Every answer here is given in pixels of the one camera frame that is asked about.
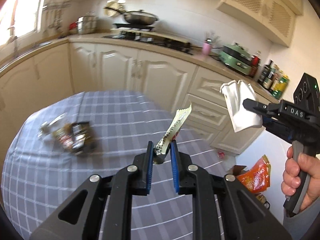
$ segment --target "kitchen counter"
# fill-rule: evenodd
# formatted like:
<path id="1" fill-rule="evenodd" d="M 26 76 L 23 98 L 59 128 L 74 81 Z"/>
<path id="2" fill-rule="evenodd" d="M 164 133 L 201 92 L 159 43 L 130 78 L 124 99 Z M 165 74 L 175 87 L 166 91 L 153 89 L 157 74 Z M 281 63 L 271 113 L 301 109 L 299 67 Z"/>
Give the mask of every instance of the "kitchen counter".
<path id="1" fill-rule="evenodd" d="M 250 83 L 256 93 L 259 95 L 265 97 L 267 100 L 273 102 L 273 103 L 278 103 L 278 101 L 273 98 L 269 92 L 264 90 L 257 82 L 252 80 L 251 78 L 245 77 L 228 67 L 226 67 L 223 63 L 221 63 L 218 60 L 215 60 L 211 57 L 204 56 L 200 54 L 199 52 L 195 52 L 194 55 L 189 55 L 180 51 L 176 51 L 173 49 L 168 49 L 165 47 L 157 46 L 157 45 L 152 45 L 152 44 L 147 44 L 139 41 L 128 41 L 128 40 L 120 40 L 120 39 L 112 39 L 112 38 L 102 38 L 102 36 L 110 35 L 110 33 L 93 33 L 93 34 L 86 34 L 86 35 L 71 35 L 63 39 L 54 39 L 51 41 L 50 44 L 45 45 L 43 47 L 40 47 L 38 49 L 35 49 L 24 56 L 18 58 L 17 60 L 12 61 L 11 63 L 5 65 L 2 69 L 0 69 L 0 77 L 7 73 L 10 69 L 15 67 L 16 65 L 20 64 L 22 61 L 33 57 L 34 55 L 51 49 L 55 46 L 59 46 L 64 43 L 100 43 L 100 44 L 110 44 L 110 45 L 118 45 L 118 46 L 123 46 L 123 47 L 130 47 L 130 48 L 136 48 L 136 49 L 143 49 L 143 50 L 148 50 L 151 52 L 156 52 L 160 54 L 164 54 L 170 57 L 175 57 L 179 58 L 181 60 L 185 60 L 188 62 L 191 62 L 193 64 L 199 65 L 201 67 L 210 69 L 212 71 L 215 71 L 223 76 L 226 76 L 230 79 L 233 80 L 245 80 L 248 83 Z"/>

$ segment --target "orange snack bag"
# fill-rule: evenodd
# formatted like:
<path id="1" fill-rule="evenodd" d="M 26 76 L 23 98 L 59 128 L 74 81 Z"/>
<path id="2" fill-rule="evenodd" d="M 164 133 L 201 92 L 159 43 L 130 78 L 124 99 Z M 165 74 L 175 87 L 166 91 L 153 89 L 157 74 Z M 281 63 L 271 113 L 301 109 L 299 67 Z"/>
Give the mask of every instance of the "orange snack bag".
<path id="1" fill-rule="evenodd" d="M 270 173 L 271 164 L 263 155 L 251 170 L 236 177 L 251 193 L 257 194 L 270 187 Z"/>

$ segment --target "metal screw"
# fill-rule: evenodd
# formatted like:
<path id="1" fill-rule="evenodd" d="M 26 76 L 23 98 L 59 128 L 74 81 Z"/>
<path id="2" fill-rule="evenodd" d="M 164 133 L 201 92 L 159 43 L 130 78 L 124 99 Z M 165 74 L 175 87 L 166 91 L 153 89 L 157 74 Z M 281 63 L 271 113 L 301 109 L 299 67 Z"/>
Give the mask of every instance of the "metal screw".
<path id="1" fill-rule="evenodd" d="M 94 175 L 91 175 L 91 176 L 90 176 L 89 180 L 90 180 L 91 182 L 97 182 L 97 181 L 100 180 L 100 177 L 99 177 L 99 175 L 94 174 Z"/>
<path id="2" fill-rule="evenodd" d="M 128 167 L 127 167 L 127 171 L 129 171 L 129 172 L 134 172 L 134 171 L 136 171 L 138 169 L 138 167 L 136 166 L 136 165 L 129 165 Z"/>
<path id="3" fill-rule="evenodd" d="M 236 177 L 233 176 L 232 174 L 227 174 L 227 175 L 226 175 L 226 180 L 233 182 L 233 181 L 236 180 Z"/>
<path id="4" fill-rule="evenodd" d="M 194 165 L 194 164 L 191 164 L 191 165 L 188 166 L 188 170 L 189 171 L 197 171 L 198 170 L 198 166 Z"/>

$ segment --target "human hand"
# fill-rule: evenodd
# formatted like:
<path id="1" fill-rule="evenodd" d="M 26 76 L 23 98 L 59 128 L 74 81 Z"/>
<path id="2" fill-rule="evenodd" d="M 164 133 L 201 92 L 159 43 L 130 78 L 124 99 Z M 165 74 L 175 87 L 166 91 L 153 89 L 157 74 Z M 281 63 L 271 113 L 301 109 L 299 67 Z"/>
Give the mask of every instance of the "human hand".
<path id="1" fill-rule="evenodd" d="M 310 206 L 320 196 L 320 160 L 306 154 L 300 154 L 298 162 L 294 161 L 293 148 L 287 151 L 287 161 L 285 163 L 285 171 L 283 173 L 283 182 L 281 190 L 284 194 L 292 196 L 299 187 L 301 179 L 298 177 L 300 169 L 310 174 L 310 183 L 304 197 L 300 211 Z"/>

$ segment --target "plaid tablecloth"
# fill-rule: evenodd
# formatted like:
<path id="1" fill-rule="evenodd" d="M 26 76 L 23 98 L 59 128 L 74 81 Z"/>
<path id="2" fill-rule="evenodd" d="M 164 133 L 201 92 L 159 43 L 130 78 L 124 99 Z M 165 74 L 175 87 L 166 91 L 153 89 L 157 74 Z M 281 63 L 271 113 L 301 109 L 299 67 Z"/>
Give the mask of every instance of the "plaid tablecloth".
<path id="1" fill-rule="evenodd" d="M 38 139 L 39 126 L 62 113 L 70 122 L 90 121 L 98 144 L 93 153 L 74 156 L 50 136 Z M 145 152 L 149 140 L 158 142 L 172 118 L 129 91 L 83 92 L 31 115 L 8 150 L 2 174 L 4 207 L 16 230 L 28 239 L 90 175 L 115 174 Z M 193 163 L 224 175 L 216 152 L 192 129 L 183 126 L 176 140 Z M 175 193 L 170 155 L 153 166 L 150 195 L 132 200 L 132 240 L 150 239 L 192 239 L 192 199 Z"/>

